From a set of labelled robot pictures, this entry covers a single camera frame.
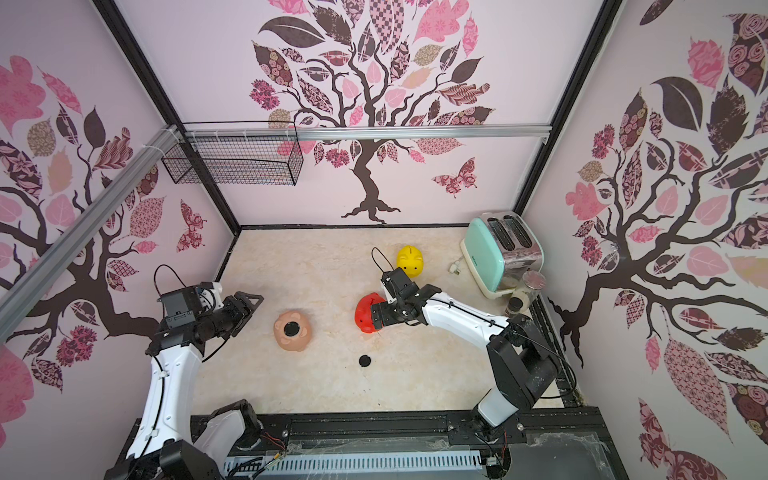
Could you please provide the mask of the red piggy bank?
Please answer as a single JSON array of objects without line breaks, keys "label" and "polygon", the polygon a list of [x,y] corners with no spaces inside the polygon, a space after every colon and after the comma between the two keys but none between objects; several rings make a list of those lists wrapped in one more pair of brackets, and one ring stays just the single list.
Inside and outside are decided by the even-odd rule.
[{"label": "red piggy bank", "polygon": [[354,322],[363,333],[372,334],[377,331],[373,322],[372,306],[385,302],[386,299],[378,293],[370,293],[359,300],[355,308]]}]

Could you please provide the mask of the peach piggy bank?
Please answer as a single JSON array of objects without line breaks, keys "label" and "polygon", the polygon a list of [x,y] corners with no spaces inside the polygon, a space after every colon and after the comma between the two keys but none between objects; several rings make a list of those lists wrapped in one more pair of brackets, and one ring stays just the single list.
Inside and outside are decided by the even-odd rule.
[{"label": "peach piggy bank", "polygon": [[301,352],[312,340],[310,321],[303,313],[291,310],[282,313],[273,325],[277,345],[285,351]]}]

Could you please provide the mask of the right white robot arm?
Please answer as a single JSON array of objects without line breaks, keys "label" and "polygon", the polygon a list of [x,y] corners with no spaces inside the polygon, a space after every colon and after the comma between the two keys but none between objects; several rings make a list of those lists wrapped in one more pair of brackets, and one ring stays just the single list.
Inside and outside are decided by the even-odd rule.
[{"label": "right white robot arm", "polygon": [[432,285],[389,293],[386,300],[372,304],[370,312],[376,330],[418,323],[452,333],[486,351],[494,386],[472,410],[479,430],[496,430],[511,417],[531,410],[566,367],[531,318],[484,312]]}]

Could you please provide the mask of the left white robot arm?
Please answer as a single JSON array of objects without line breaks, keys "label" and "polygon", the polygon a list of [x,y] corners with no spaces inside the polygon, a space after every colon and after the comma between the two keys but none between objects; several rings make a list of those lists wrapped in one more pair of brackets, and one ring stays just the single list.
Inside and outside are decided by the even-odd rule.
[{"label": "left white robot arm", "polygon": [[238,291],[222,296],[218,283],[160,295],[164,318],[146,350],[151,382],[136,435],[108,479],[229,479],[226,459],[237,445],[258,444],[263,426],[239,400],[215,410],[192,435],[191,406],[208,341],[236,337],[263,302]]}]

